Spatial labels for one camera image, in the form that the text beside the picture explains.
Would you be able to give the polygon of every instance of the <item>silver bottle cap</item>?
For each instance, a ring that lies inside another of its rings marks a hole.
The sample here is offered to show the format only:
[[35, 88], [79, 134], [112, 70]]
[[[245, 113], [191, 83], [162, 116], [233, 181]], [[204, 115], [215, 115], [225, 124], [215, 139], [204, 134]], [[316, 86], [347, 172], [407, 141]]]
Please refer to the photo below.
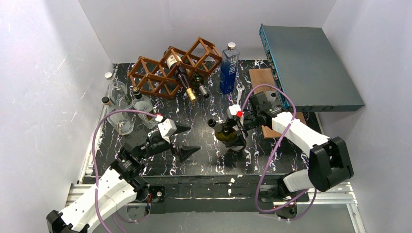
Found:
[[232, 51], [235, 50], [236, 44], [233, 42], [230, 42], [229, 44], [227, 44], [227, 49]]
[[107, 72], [107, 73], [104, 74], [104, 77], [107, 80], [112, 80], [113, 79], [113, 74], [112, 74], [112, 72]]

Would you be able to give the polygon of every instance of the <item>wooden block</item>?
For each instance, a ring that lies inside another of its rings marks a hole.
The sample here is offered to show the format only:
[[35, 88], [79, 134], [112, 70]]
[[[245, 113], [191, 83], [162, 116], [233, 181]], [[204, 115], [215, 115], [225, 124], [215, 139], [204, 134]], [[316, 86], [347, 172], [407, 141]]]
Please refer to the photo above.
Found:
[[[272, 76], [272, 72], [270, 69], [250, 69], [249, 70], [249, 76], [250, 76], [250, 81], [252, 82], [252, 87], [255, 87], [260, 84], [269, 84], [275, 86], [275, 81]], [[271, 91], [272, 89], [267, 86], [259, 87], [254, 91], [255, 93], [259, 93], [261, 91], [264, 91], [265, 93], [267, 91]], [[296, 118], [299, 119], [302, 123], [306, 125], [305, 118], [303, 117], [303, 113], [297, 113]], [[267, 126], [262, 126], [263, 130], [263, 136], [265, 138], [277, 138], [280, 137], [282, 132], [276, 132]]]

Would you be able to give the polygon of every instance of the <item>wooden wine rack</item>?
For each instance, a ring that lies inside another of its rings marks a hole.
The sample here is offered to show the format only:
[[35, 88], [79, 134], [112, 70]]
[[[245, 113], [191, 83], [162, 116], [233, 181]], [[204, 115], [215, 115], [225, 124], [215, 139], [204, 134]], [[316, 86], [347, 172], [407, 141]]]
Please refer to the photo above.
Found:
[[[199, 44], [201, 44], [205, 49], [205, 52], [201, 57], [192, 54]], [[165, 68], [166, 70], [169, 70], [166, 65], [166, 59], [170, 56], [170, 54], [173, 54], [178, 62], [172, 70], [166, 72]], [[215, 61], [215, 64], [210, 69], [208, 69], [205, 65], [205, 60], [207, 58], [212, 58]], [[170, 46], [159, 62], [140, 56], [135, 66], [128, 73], [128, 76], [132, 81], [133, 86], [137, 86], [142, 94], [171, 99], [176, 95], [177, 91], [181, 87], [180, 82], [173, 78], [173, 74], [178, 67], [182, 66], [183, 68], [189, 70], [189, 80], [191, 80], [194, 72], [202, 75], [206, 80], [212, 71], [218, 67], [220, 62], [222, 62], [222, 56], [216, 49], [215, 45], [201, 37], [198, 37], [196, 42], [187, 52]], [[152, 64], [154, 65], [154, 68], [149, 70], [146, 64]], [[137, 72], [138, 70], [141, 70], [141, 68], [144, 69], [145, 74], [139, 74]], [[176, 85], [175, 88], [170, 90], [167, 85], [168, 83]]]

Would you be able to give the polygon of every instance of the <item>blue bottle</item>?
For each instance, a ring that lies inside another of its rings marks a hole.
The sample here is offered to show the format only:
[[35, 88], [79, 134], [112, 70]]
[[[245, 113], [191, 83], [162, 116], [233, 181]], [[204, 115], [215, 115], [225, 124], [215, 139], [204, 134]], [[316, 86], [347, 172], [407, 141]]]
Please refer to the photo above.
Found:
[[223, 94], [232, 92], [235, 87], [239, 60], [239, 51], [235, 48], [235, 46], [235, 43], [230, 42], [227, 44], [227, 49], [222, 51], [219, 87]]

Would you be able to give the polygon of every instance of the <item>black marble surface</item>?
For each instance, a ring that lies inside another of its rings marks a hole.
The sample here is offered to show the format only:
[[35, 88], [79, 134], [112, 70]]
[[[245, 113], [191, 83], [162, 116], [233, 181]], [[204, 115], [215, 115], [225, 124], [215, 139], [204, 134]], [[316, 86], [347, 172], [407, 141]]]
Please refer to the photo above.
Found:
[[[118, 80], [131, 86], [126, 78], [134, 64], [116, 64], [115, 73]], [[266, 60], [243, 60], [239, 62], [237, 83], [245, 86], [242, 94], [244, 99], [252, 89], [249, 69], [269, 68]], [[209, 99], [198, 96], [196, 103], [191, 103], [184, 91], [179, 91], [174, 99], [151, 97], [155, 111], [174, 121], [188, 124], [192, 129], [181, 133], [177, 142], [190, 146], [201, 146], [202, 149], [185, 162], [180, 163], [178, 158], [167, 151], [150, 157], [143, 175], [224, 175], [224, 174], [261, 174], [276, 139], [264, 139], [261, 128], [249, 131], [247, 147], [241, 152], [227, 150], [224, 145], [213, 136], [213, 130], [207, 126], [207, 120], [214, 118], [217, 121], [226, 119], [226, 109], [236, 101], [237, 91], [222, 95], [219, 88], [220, 68], [214, 70], [205, 86], [211, 94]], [[320, 132], [315, 113], [304, 113], [307, 125]], [[143, 127], [140, 118], [133, 115], [135, 129], [149, 129]], [[97, 151], [97, 165], [100, 174], [110, 166], [118, 150], [122, 147], [124, 137], [118, 135], [109, 123], [105, 123], [99, 140]], [[284, 139], [270, 165], [270, 173], [285, 173], [307, 168], [308, 159], [302, 151]]]

